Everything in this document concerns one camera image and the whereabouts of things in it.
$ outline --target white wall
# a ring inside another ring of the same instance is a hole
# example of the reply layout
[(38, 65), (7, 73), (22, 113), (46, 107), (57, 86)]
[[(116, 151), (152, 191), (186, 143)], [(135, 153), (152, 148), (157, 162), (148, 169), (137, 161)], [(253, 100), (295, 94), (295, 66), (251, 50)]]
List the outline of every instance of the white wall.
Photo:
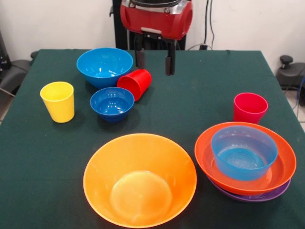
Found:
[[(203, 42), (206, 0), (193, 0), (187, 48)], [(41, 48), (115, 46), (111, 0), (0, 0), (11, 59)], [(272, 70), (289, 54), (305, 62), (305, 0), (213, 0), (214, 49), (262, 50)], [(211, 34), (207, 42), (211, 43)]]
[[(204, 40), (206, 0), (193, 4), (187, 47)], [(282, 54), (305, 62), (305, 0), (213, 0), (212, 22), (214, 49), (261, 50), (274, 72)]]
[(111, 0), (0, 0), (0, 30), (12, 60), (39, 49), (115, 46)]

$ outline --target red-orange bowl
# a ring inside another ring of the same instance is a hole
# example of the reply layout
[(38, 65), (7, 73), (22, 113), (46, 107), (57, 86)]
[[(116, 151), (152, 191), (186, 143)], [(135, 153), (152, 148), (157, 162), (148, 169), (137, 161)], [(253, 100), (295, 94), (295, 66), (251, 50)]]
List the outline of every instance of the red-orange bowl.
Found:
[[(211, 139), (218, 130), (233, 125), (256, 128), (268, 134), (275, 141), (278, 148), (278, 157), (260, 179), (253, 181), (235, 180), (226, 176), (218, 169), (212, 152)], [(257, 195), (270, 192), (291, 179), (296, 169), (296, 157), (291, 146), (272, 130), (252, 123), (221, 123), (208, 128), (196, 141), (195, 157), (200, 168), (214, 183), (226, 191), (238, 195)]]

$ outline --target pink cup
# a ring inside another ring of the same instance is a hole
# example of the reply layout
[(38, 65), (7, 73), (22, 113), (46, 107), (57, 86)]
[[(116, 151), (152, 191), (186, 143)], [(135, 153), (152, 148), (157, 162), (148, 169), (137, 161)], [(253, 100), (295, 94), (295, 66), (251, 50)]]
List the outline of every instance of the pink cup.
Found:
[(258, 124), (268, 109), (268, 102), (254, 93), (241, 93), (234, 98), (234, 122)]

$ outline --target table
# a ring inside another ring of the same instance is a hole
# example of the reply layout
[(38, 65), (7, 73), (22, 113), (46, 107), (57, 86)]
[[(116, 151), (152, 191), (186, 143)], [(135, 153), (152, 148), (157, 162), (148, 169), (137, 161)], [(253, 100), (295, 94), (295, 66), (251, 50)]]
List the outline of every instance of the table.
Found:
[[(128, 117), (117, 124), (90, 108), (97, 90), (76, 68), (85, 50), (41, 50), (0, 126), (1, 229), (117, 229), (86, 201), (82, 176), (106, 142), (130, 133), (165, 136), (192, 157), (198, 185), (185, 211), (160, 229), (305, 228), (305, 134), (261, 52), (178, 51), (176, 75), (165, 76), (163, 51), (146, 52), (152, 84)], [(75, 117), (53, 122), (39, 96), (53, 81), (74, 86)], [(298, 160), (290, 188), (259, 204), (233, 201), (208, 181), (194, 158), (205, 129), (231, 121), (233, 98), (254, 92), (269, 102), (261, 125), (282, 135)]]

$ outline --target cup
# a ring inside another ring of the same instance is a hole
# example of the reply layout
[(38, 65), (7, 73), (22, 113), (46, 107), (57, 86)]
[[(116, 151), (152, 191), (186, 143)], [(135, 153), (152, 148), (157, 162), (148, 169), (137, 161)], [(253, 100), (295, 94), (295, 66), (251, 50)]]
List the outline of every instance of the cup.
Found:
[(241, 93), (234, 98), (234, 122), (258, 124), (268, 109), (268, 102), (254, 93)]
[(52, 82), (45, 85), (40, 96), (53, 121), (66, 123), (74, 117), (74, 88), (67, 82)]
[(138, 101), (146, 89), (152, 82), (152, 76), (145, 69), (138, 69), (132, 73), (122, 76), (117, 83), (118, 87), (122, 87), (130, 91), (134, 100)]

